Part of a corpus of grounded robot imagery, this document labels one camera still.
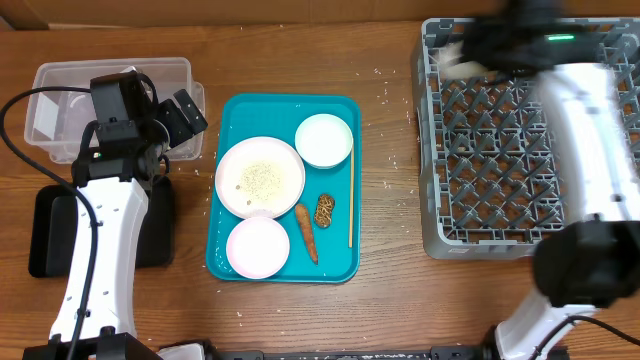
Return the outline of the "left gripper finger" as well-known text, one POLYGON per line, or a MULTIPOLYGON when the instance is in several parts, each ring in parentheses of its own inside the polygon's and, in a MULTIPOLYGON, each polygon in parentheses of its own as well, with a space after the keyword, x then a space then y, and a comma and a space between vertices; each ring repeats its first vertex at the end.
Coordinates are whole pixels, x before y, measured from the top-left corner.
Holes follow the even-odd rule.
POLYGON ((171 99, 167 99, 159 104, 157 120, 168 132, 170 148, 180 146, 195 135, 186 115, 171 99))
POLYGON ((204 132, 208 127, 208 123, 189 93, 185 89, 180 89, 174 93, 174 98, 177 100, 191 132, 194 135, 204 132))

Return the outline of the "white cup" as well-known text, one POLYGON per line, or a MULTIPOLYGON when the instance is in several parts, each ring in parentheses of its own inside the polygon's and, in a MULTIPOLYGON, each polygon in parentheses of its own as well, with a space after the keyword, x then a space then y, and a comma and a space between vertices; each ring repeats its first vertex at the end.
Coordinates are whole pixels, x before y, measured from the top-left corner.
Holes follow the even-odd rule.
POLYGON ((448 44, 442 47, 435 57, 439 72, 446 80, 462 80, 496 74, 495 71, 490 71, 478 62, 463 60, 462 45, 462 42, 448 44))

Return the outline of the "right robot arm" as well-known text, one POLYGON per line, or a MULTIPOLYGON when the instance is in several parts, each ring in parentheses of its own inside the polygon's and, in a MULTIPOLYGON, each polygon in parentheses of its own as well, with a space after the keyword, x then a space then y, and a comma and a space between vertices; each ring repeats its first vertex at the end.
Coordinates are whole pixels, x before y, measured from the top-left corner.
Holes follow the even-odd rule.
POLYGON ((552 5, 513 1, 475 18, 460 63, 533 77, 566 189, 564 228, 535 248, 534 287, 494 332, 497 359, 544 359, 580 322, 639 287, 639 178, 613 71, 595 33, 552 5))

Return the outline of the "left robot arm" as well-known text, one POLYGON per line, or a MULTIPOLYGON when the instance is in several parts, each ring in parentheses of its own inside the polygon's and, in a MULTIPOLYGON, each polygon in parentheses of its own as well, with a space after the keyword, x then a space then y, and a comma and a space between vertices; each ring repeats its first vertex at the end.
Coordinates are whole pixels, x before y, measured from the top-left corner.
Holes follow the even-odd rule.
POLYGON ((149 194, 169 143, 155 92, 139 82, 94 85, 96 118, 82 136, 67 189, 77 200, 76 239, 58 317, 26 359, 156 359, 136 338, 133 280, 149 194))

